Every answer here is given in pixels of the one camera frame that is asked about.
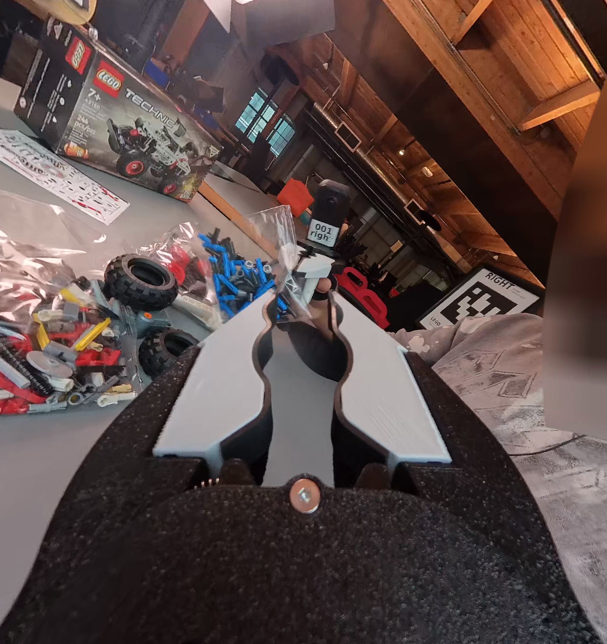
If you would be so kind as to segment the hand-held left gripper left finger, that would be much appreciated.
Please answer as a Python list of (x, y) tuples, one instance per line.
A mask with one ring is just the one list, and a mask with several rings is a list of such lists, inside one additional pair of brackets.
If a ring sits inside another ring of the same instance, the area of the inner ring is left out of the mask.
[(264, 471), (273, 437), (271, 386), (276, 295), (267, 292), (200, 345), (153, 447), (155, 457), (195, 457), (209, 471), (230, 459)]

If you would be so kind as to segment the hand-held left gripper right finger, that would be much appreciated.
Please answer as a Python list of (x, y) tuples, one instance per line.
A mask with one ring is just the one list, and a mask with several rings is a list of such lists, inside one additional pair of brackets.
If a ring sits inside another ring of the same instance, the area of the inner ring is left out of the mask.
[(447, 466), (452, 457), (412, 372), (415, 355), (343, 296), (329, 296), (329, 326), (346, 353), (334, 395), (331, 439), (340, 471), (370, 464)]

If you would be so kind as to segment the black toy tyre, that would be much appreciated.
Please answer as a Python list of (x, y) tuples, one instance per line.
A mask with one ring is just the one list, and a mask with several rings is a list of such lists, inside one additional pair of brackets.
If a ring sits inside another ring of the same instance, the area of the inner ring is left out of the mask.
[(138, 358), (143, 372), (154, 379), (165, 373), (199, 341), (185, 331), (169, 327), (149, 332), (142, 340)]
[(168, 308), (179, 294), (179, 284), (163, 264), (136, 254), (122, 254), (107, 264), (105, 288), (109, 298), (136, 312)]

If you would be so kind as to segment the clear bag of blue pins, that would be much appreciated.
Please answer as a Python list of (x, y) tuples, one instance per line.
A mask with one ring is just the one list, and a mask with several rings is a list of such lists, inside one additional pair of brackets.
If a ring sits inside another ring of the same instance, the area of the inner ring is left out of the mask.
[(216, 232), (198, 233), (210, 255), (213, 283), (224, 320), (227, 321), (265, 294), (276, 294), (276, 321), (288, 323), (303, 317), (305, 302), (293, 272), (299, 260), (294, 220), (289, 205), (250, 214), (251, 232), (274, 248), (272, 260), (246, 258), (231, 240)]

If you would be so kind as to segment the grey toy motor block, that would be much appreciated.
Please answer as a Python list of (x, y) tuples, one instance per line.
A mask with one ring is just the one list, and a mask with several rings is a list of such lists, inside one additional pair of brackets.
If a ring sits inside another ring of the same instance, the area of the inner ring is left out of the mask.
[(172, 322), (168, 311), (171, 309), (172, 304), (173, 302), (170, 302), (157, 310), (127, 305), (126, 330), (128, 334), (136, 339), (144, 339), (151, 333), (170, 329)]

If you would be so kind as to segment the clear bag of mixed parts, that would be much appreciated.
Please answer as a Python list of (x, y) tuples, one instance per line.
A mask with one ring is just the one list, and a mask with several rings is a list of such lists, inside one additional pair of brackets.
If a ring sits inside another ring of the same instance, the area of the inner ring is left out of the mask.
[(0, 190), (0, 417), (108, 407), (142, 391), (132, 314), (103, 281), (120, 251), (61, 207)]

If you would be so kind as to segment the orange bin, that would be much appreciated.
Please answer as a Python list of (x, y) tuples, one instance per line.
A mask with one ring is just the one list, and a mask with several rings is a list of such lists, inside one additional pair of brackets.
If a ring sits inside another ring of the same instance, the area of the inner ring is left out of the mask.
[(315, 198), (304, 182), (290, 178), (277, 194), (276, 200), (281, 205), (289, 206), (292, 216), (299, 218), (313, 204)]

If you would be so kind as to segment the grey table with wooden edge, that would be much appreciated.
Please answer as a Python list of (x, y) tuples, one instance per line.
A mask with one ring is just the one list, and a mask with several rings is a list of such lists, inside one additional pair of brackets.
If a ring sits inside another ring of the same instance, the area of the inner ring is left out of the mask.
[[(231, 178), (209, 173), (189, 204), (198, 226), (203, 230), (219, 228), (225, 237), (247, 246), (255, 244), (261, 252), (273, 255), (273, 243), (250, 222), (250, 214), (277, 206), (275, 197), (259, 190), (239, 173)], [(241, 179), (241, 183), (232, 178)]]

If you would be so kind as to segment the paned window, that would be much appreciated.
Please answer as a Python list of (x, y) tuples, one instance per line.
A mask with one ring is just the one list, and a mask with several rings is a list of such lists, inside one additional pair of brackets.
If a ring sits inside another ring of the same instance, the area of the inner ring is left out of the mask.
[[(243, 112), (238, 117), (235, 128), (242, 133), (251, 143), (255, 143), (259, 134), (276, 115), (277, 105), (274, 101), (267, 100), (267, 93), (257, 89)], [(292, 141), (296, 130), (294, 123), (288, 115), (280, 117), (270, 135), (266, 138), (272, 153), (277, 157)]]

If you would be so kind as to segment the black white marker sign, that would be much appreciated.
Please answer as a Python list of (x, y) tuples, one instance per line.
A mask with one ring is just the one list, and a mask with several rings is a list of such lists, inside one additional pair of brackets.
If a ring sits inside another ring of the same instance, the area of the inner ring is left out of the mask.
[(464, 318), (536, 313), (546, 290), (505, 270), (482, 264), (416, 319), (419, 329), (454, 326)]

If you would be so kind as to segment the studio light panel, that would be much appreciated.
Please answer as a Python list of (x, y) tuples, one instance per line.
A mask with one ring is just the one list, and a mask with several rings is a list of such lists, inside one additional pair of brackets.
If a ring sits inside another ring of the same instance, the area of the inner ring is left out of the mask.
[(331, 31), (333, 1), (205, 1), (227, 32), (246, 43), (286, 43)]

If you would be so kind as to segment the black toy truck box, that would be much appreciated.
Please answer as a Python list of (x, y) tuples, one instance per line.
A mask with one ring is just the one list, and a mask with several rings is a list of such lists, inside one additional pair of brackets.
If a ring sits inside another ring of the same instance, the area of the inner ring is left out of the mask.
[(210, 128), (89, 31), (50, 17), (14, 105), (50, 149), (190, 203), (221, 152)]

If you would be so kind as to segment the white sticker sheet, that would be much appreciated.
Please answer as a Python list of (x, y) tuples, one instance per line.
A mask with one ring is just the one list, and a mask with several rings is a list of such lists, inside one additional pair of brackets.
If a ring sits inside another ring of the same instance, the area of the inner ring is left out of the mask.
[(0, 128), (0, 161), (105, 225), (129, 208), (126, 200), (18, 130)]

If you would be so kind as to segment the metal air duct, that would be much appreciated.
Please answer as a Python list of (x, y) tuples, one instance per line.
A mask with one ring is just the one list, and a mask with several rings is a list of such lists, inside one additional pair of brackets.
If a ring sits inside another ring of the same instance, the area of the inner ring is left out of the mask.
[(378, 164), (354, 128), (344, 120), (315, 102), (306, 111), (306, 124), (326, 156), (343, 165), (342, 173), (349, 182), (394, 225), (408, 232), (412, 226), (422, 230), (432, 223), (433, 231), (440, 231), (439, 223), (421, 207), (419, 197), (409, 196), (400, 188), (390, 173), (393, 168), (390, 161), (385, 158), (384, 167)]

